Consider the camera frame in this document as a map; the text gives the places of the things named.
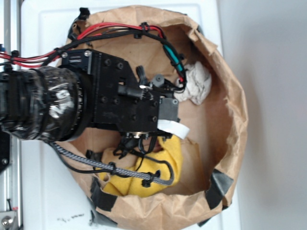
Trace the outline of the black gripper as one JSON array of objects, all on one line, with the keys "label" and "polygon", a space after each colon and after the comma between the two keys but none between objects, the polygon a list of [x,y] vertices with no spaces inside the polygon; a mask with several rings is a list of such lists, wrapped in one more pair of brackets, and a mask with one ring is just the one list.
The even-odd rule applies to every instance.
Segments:
[{"label": "black gripper", "polygon": [[178,102],[162,75],[137,80],[127,61],[92,49],[67,51],[62,67],[74,73],[80,90],[74,138],[87,127],[128,137],[180,136]]}]

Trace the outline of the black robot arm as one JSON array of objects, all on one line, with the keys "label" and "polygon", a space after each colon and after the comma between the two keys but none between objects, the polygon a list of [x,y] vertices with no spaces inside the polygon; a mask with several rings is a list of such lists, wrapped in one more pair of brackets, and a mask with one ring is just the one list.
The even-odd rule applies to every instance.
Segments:
[{"label": "black robot arm", "polygon": [[72,50],[59,67],[0,74],[0,125],[20,139],[71,141],[88,127],[161,135],[164,121],[179,121],[164,77],[135,76],[127,61],[106,53]]}]

